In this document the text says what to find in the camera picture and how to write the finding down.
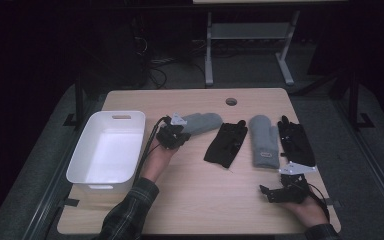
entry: black cable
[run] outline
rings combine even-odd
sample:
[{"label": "black cable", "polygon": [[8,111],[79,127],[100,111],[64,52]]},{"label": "black cable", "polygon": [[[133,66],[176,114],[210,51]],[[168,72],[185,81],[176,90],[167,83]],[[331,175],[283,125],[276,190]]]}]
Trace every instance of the black cable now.
[{"label": "black cable", "polygon": [[[237,48],[238,46],[243,48],[242,54],[245,52],[245,47],[238,43],[232,43],[232,42],[223,42],[223,43],[217,43],[217,44],[211,44],[214,46],[214,50],[212,50],[212,57],[214,58],[232,58],[235,56],[238,56],[241,54],[241,51]],[[233,49],[234,52],[228,54],[229,50]]]},{"label": "black cable", "polygon": [[174,63],[184,63],[185,61],[183,59],[176,59],[176,58],[173,58],[171,60],[167,60],[166,62],[163,62],[163,63],[158,63],[158,64],[155,64],[155,65],[152,65],[151,68],[155,69],[155,68],[159,68],[159,67],[163,67],[165,65],[169,65],[169,64],[174,64]]},{"label": "black cable", "polygon": [[74,42],[80,46],[80,48],[85,52],[87,53],[89,56],[91,56],[96,62],[100,63],[103,67],[105,67],[108,71],[110,71],[111,73],[113,73],[117,78],[119,78],[120,80],[122,81],[128,81],[129,79],[126,77],[126,76],[122,76],[120,74],[117,73],[117,71],[115,69],[113,69],[111,66],[109,66],[108,64],[106,64],[104,61],[102,61],[99,57],[97,57],[95,54],[93,54],[91,51],[89,51],[88,49],[86,49],[79,41],[77,41],[77,39],[74,39]]},{"label": "black cable", "polygon": [[326,204],[326,200],[324,199],[324,197],[323,197],[323,200],[324,201],[322,201],[322,200],[320,200],[320,198],[319,197],[317,197],[316,196],[316,194],[314,194],[313,192],[311,192],[310,190],[307,190],[307,189],[304,189],[304,188],[302,188],[301,186],[298,186],[297,184],[295,184],[295,183],[291,183],[291,185],[292,186],[295,186],[295,187],[297,187],[297,188],[299,188],[299,189],[301,189],[302,191],[304,191],[304,192],[306,192],[311,198],[313,198],[315,201],[316,201],[316,203],[320,206],[320,208],[323,210],[323,212],[324,212],[324,214],[325,214],[325,216],[326,216],[326,218],[327,218],[327,221],[328,222],[330,222],[330,213],[329,213],[329,210],[327,209],[327,204]]},{"label": "black cable", "polygon": [[317,192],[319,192],[320,196],[322,196],[324,204],[327,205],[326,198],[323,196],[323,193],[318,188],[316,188],[316,186],[314,186],[313,184],[310,184],[310,183],[307,183],[307,184],[308,184],[308,186],[311,186],[312,188],[316,189]]},{"label": "black cable", "polygon": [[152,151],[154,151],[157,147],[161,146],[161,144],[158,144],[157,146],[155,146],[153,149],[149,150],[149,152],[146,154],[146,156],[144,157],[145,159],[148,158],[149,154],[151,154]]},{"label": "black cable", "polygon": [[152,140],[154,139],[155,137],[155,133],[157,132],[157,129],[158,129],[158,126],[160,125],[160,123],[162,121],[164,121],[166,119],[166,117],[162,117],[160,118],[160,120],[158,120],[158,122],[155,124],[154,128],[152,129],[151,131],[151,135],[149,135],[149,139],[148,139],[148,142],[146,143],[146,146],[145,146],[145,149],[143,150],[143,153],[142,153],[142,157],[139,161],[139,164],[138,164],[138,167],[136,169],[136,174],[135,174],[135,178],[133,180],[133,184],[136,183],[136,181],[139,179],[139,176],[140,176],[140,172],[142,170],[142,166],[143,164],[145,163],[145,160],[146,158],[148,157],[150,151],[149,151],[149,147],[151,146],[151,143],[152,143]]},{"label": "black cable", "polygon": [[[155,76],[151,73],[151,71],[157,71],[157,72],[160,72],[163,76],[164,76],[164,80],[162,83],[159,83],[157,81],[157,79],[155,78]],[[149,68],[149,78],[151,79],[151,81],[155,84],[155,86],[157,87],[157,89],[160,89],[162,87],[165,86],[166,82],[167,82],[167,74],[160,70],[160,69],[157,69],[157,68],[154,68],[154,67],[151,67]]]},{"label": "black cable", "polygon": [[202,75],[204,76],[204,78],[205,78],[205,72],[204,72],[204,70],[202,70],[202,68],[198,65],[198,64],[196,64],[196,63],[191,63],[193,66],[195,66],[195,67],[197,67],[198,69],[199,69],[199,71],[202,73]]}]

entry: table surface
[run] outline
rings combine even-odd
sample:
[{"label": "table surface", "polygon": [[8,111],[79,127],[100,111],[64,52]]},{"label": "table surface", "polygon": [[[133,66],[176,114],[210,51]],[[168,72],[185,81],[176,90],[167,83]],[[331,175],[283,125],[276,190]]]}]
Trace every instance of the table surface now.
[{"label": "table surface", "polygon": [[[235,106],[226,104],[234,98]],[[114,91],[107,96],[103,110],[139,110],[146,115],[145,145],[155,123],[174,112],[218,113],[225,123],[266,115],[275,125],[282,115],[298,123],[285,90],[200,89]],[[269,203],[259,185],[281,188],[277,170],[254,168],[250,134],[228,170],[203,160],[217,135],[213,130],[192,137],[175,154],[158,179],[160,194],[147,216],[144,234],[288,234],[304,227],[287,210]],[[281,166],[286,159],[280,157]],[[319,172],[306,174],[309,183],[328,197]],[[77,207],[65,206],[58,224],[63,234],[97,233],[106,214],[125,194],[90,194],[73,186],[69,198],[78,199]],[[339,231],[340,223],[329,206],[331,223]]]}]

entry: white storage container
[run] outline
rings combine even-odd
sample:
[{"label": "white storage container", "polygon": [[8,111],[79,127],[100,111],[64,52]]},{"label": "white storage container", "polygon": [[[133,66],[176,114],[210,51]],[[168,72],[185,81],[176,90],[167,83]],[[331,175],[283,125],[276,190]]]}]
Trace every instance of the white storage container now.
[{"label": "white storage container", "polygon": [[93,114],[68,166],[68,181],[87,192],[128,192],[133,184],[144,131],[143,112]]}]

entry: plaid shirt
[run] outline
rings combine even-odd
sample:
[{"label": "plaid shirt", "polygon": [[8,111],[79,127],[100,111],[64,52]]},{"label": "plaid shirt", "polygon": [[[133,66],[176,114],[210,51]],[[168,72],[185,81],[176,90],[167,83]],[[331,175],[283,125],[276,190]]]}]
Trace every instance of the plaid shirt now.
[{"label": "plaid shirt", "polygon": [[[158,187],[146,178],[139,178],[124,200],[105,217],[96,240],[140,239],[146,215],[159,193]],[[321,224],[305,232],[308,240],[340,240],[330,224]]]}]

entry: hand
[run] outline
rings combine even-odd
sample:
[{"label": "hand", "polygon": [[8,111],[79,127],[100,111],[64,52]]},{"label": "hand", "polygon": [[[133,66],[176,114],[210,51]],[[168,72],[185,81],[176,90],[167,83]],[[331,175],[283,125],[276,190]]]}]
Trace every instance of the hand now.
[{"label": "hand", "polygon": [[308,196],[302,203],[281,203],[282,207],[291,211],[300,220],[300,222],[307,228],[328,224],[322,208],[317,204],[316,200]]},{"label": "hand", "polygon": [[170,163],[173,155],[179,149],[166,149],[160,145],[160,142],[157,139],[154,139],[152,140],[149,150],[148,159],[142,170],[142,177],[156,182],[158,177]]}]

